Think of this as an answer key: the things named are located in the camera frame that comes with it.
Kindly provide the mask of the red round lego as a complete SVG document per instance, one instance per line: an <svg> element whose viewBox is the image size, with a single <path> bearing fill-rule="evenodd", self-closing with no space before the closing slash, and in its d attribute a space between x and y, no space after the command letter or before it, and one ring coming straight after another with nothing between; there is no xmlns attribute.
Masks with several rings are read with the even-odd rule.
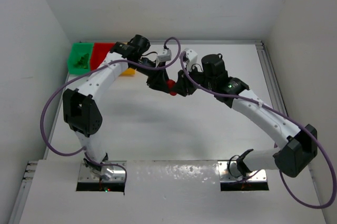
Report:
<svg viewBox="0 0 337 224"><path fill-rule="evenodd" d="M166 84L167 84L167 87L169 89L169 94L171 96L176 96L177 93L173 90L173 87L176 84L176 82L174 80L169 79L169 80L167 80Z"/></svg>

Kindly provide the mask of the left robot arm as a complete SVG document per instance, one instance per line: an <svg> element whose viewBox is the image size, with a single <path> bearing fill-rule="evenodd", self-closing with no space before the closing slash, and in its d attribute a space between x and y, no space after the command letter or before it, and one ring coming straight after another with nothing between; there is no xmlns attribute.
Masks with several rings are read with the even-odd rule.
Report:
<svg viewBox="0 0 337 224"><path fill-rule="evenodd" d="M135 35L126 44L115 43L100 64L101 70L91 74L76 89L66 89L63 93L64 121L78 137L88 162L96 166L107 160L103 140L97 136L103 123L98 103L112 83L131 66L125 60L156 68L164 66L172 59L172 52L166 46L162 51L157 52L154 62L143 58L143 54L149 48L150 42L141 35Z"/></svg>

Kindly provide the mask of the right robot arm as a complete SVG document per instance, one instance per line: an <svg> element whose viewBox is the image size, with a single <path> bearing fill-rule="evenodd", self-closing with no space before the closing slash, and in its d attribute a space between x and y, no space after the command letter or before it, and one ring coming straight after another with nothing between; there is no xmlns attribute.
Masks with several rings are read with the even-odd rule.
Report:
<svg viewBox="0 0 337 224"><path fill-rule="evenodd" d="M297 177L318 153L313 141L316 129L310 124L300 129L294 122L271 111L246 83L228 75L221 54L202 57L202 71L195 67L196 59L195 52L182 52L184 69L180 71L178 84L183 94L192 94L198 86L214 92L218 101L250 119L276 144L276 148L269 150L246 150L227 166L231 176L245 177L255 170L268 169Z"/></svg>

